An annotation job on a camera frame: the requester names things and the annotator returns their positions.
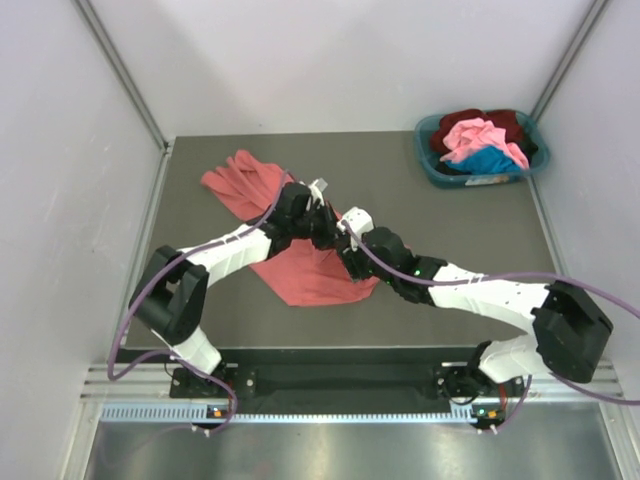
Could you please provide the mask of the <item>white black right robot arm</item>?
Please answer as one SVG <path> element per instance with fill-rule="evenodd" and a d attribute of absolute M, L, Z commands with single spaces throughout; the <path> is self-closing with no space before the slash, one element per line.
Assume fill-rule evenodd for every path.
<path fill-rule="evenodd" d="M 375 277 L 404 300 L 491 318 L 520 330 L 480 343 L 467 364 L 467 384 L 487 396 L 517 377 L 554 374 L 587 384 L 613 325 L 584 288 L 563 280 L 491 279 L 442 259 L 414 254 L 387 227 L 354 207 L 337 223 L 337 252 L 355 280 Z"/>

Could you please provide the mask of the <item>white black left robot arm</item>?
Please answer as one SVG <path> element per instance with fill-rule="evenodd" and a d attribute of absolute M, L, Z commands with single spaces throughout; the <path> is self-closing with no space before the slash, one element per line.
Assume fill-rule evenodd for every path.
<path fill-rule="evenodd" d="M 205 396 L 226 387 L 220 352 L 200 327 L 208 289 L 227 276 L 280 256 L 296 241 L 318 250 L 337 241 L 338 217 L 324 199 L 327 183 L 287 182 L 262 216 L 208 243 L 176 250 L 155 250 L 130 300 L 126 318 L 137 318 L 190 365 L 192 384 Z"/>

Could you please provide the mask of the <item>coral red t shirt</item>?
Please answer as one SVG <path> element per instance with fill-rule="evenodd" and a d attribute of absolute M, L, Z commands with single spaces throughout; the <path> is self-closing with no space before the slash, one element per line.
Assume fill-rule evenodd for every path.
<path fill-rule="evenodd" d="M 224 166 L 205 172 L 200 183 L 246 222 L 262 216 L 270 206 L 282 173 L 280 166 L 239 150 Z M 309 240 L 294 240 L 284 252 L 250 269 L 291 307 L 359 302 L 379 284 L 377 278 L 352 281 L 335 252 L 317 250 Z"/>

